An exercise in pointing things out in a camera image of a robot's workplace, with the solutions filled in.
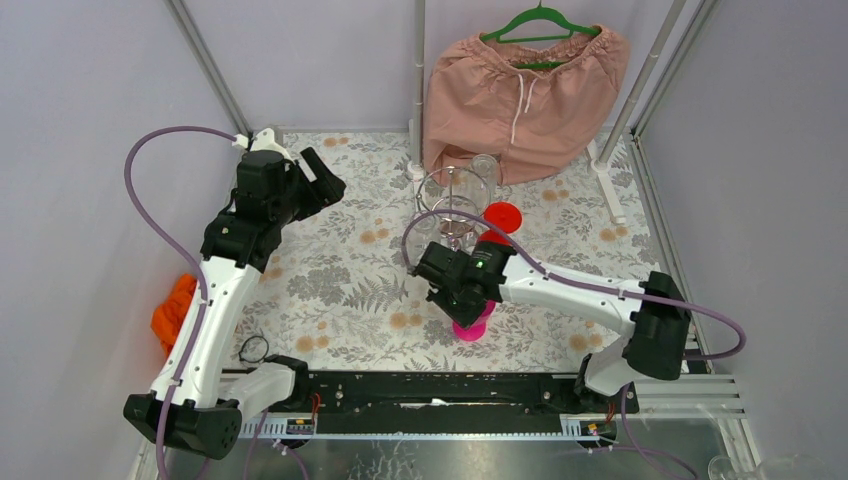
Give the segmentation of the pink wine glass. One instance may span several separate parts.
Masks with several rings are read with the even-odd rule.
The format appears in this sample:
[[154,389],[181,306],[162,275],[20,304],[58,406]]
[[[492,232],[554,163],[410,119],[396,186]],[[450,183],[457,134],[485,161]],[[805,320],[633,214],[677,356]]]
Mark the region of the pink wine glass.
[[458,323],[452,323],[454,334],[463,341],[475,342],[483,337],[487,329],[487,321],[495,310],[497,303],[488,301],[481,315],[468,328],[461,327]]

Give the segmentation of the chrome wine glass rack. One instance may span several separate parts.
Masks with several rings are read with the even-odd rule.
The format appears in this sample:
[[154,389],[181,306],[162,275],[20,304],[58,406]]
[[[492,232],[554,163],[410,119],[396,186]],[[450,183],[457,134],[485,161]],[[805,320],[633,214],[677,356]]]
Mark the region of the chrome wine glass rack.
[[421,211],[452,210],[436,214],[436,231],[442,243],[453,250],[471,251],[481,227],[456,211],[480,217],[492,200],[488,181],[464,167],[444,167],[424,176],[415,191]]

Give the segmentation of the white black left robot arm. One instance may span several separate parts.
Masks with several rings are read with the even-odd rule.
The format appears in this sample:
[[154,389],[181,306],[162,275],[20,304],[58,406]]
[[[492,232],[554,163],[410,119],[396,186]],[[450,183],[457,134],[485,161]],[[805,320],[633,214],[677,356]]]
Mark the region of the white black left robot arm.
[[344,196],[345,182],[313,148],[300,156],[291,160],[278,148],[244,153],[228,204],[204,231],[196,290],[176,344],[149,393],[130,395],[123,410],[159,453],[220,460],[245,421],[277,403],[296,411],[311,401],[307,363],[284,355],[221,383],[225,347],[283,228]]

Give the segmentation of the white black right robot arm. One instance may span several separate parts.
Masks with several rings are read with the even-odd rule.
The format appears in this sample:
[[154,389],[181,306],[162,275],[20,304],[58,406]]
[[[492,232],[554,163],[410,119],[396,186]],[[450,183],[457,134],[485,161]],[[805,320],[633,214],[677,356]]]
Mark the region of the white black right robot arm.
[[496,302],[544,307],[618,334],[581,363],[573,396],[583,410],[601,410],[631,382],[674,381],[681,375],[691,314],[665,273],[653,271],[642,281],[597,276],[540,263],[523,250],[492,242],[471,252],[432,242],[411,273],[429,284],[428,301],[463,329]]

